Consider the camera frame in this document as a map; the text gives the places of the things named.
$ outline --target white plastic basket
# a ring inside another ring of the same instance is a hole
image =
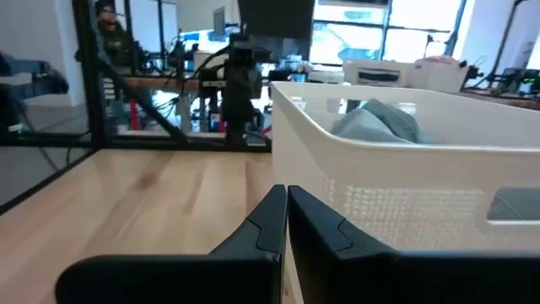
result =
[[[540,113],[427,90],[273,83],[273,167],[397,249],[540,249],[539,221],[488,221],[502,187],[540,188]],[[440,144],[337,138],[327,102],[376,98]]]

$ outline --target window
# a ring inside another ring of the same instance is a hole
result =
[[[310,60],[341,65],[351,58],[414,62],[443,55],[464,1],[393,0],[387,26],[382,8],[317,4]]]

